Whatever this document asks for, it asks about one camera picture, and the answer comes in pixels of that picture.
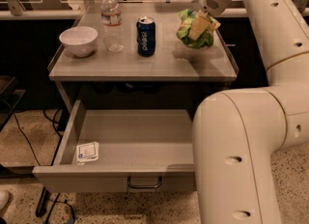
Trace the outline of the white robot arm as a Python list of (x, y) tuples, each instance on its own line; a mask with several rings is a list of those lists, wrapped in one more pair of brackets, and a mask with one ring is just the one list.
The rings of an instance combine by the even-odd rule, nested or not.
[[(271, 155), (309, 141), (309, 27), (292, 0), (242, 0), (268, 84), (215, 93), (193, 120), (202, 224), (283, 224)], [(199, 0), (218, 16), (230, 0)]]

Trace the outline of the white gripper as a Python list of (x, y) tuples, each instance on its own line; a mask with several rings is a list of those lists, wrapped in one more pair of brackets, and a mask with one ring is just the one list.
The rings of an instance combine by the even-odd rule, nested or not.
[(218, 16), (229, 6), (232, 0), (199, 0), (200, 10), (192, 21), (188, 36), (196, 41), (211, 25), (209, 15)]

